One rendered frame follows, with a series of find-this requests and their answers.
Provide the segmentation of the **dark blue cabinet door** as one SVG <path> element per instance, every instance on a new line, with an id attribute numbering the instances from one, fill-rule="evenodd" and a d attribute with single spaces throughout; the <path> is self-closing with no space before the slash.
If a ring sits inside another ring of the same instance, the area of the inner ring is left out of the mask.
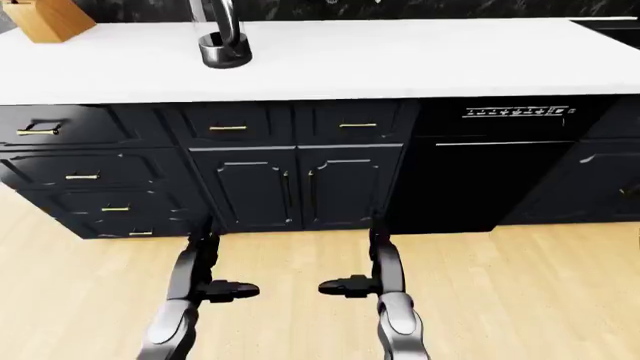
<path id="1" fill-rule="evenodd" d="M 361 229 L 383 212 L 403 146 L 298 148 L 305 227 Z"/>
<path id="2" fill-rule="evenodd" d="M 231 232 L 301 229 L 294 147 L 205 148 L 190 154 Z"/>

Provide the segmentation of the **black dishwasher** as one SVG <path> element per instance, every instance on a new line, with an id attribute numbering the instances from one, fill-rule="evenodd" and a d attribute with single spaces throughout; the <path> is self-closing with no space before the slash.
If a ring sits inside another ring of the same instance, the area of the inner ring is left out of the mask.
<path id="1" fill-rule="evenodd" d="M 394 235 L 488 232 L 616 95 L 426 98 L 385 222 Z"/>

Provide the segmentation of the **dark blue cabinet drawer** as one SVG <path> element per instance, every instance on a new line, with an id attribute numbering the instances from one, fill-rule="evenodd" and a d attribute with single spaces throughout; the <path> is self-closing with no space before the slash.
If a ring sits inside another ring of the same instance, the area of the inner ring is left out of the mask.
<path id="1" fill-rule="evenodd" d="M 57 189 L 18 191 L 39 209 L 56 218 L 71 215 L 86 218 L 164 218 L 188 211 L 173 194 L 138 189 Z"/>
<path id="2" fill-rule="evenodd" d="M 0 145 L 114 144 L 129 138 L 109 107 L 83 105 L 0 106 Z"/>
<path id="3" fill-rule="evenodd" d="M 293 143 L 288 107 L 258 103 L 192 104 L 173 128 L 185 146 L 286 146 Z"/>
<path id="4" fill-rule="evenodd" d="M 299 143 L 394 143 L 406 140 L 415 120 L 401 101 L 316 101 L 295 107 Z"/>
<path id="5" fill-rule="evenodd" d="M 102 220 L 81 222 L 69 229 L 82 239 L 188 236 L 197 227 L 193 221 L 178 218 Z"/>
<path id="6" fill-rule="evenodd" d="M 157 162 L 141 152 L 0 153 L 0 182 L 16 189 L 137 186 L 163 179 Z"/>

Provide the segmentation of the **black cooktop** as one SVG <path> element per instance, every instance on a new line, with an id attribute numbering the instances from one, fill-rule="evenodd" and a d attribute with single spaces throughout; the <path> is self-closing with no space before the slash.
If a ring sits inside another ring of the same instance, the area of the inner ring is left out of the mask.
<path id="1" fill-rule="evenodd" d="M 630 19 L 573 20 L 580 26 L 640 50 L 640 17 Z"/>

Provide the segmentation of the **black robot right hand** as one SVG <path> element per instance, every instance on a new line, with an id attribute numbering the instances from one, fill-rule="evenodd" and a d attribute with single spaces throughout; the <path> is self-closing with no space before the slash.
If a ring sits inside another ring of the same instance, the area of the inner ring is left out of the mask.
<path id="1" fill-rule="evenodd" d="M 372 218 L 368 254 L 372 263 L 370 277 L 351 275 L 324 281 L 318 285 L 319 293 L 347 299 L 366 298 L 369 294 L 405 293 L 405 275 L 399 251 L 391 242 L 384 218 L 379 215 Z"/>

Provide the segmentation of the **wooden knife block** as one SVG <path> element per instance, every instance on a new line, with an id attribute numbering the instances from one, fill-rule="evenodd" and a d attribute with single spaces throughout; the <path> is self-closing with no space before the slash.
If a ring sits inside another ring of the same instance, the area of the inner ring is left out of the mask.
<path id="1" fill-rule="evenodd" d="M 35 44 L 60 44 L 96 26 L 73 0 L 0 0 L 2 10 Z"/>

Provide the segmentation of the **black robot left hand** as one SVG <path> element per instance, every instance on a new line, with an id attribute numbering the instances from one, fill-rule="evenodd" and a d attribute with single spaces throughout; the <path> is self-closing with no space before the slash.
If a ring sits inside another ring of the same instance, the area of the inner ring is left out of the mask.
<path id="1" fill-rule="evenodd" d="M 198 308 L 202 302 L 229 303 L 260 294 L 254 284 L 214 280 L 212 269 L 218 260 L 220 234 L 212 215 L 193 228 L 188 245 L 179 254 L 171 272 L 167 300 L 185 300 Z"/>

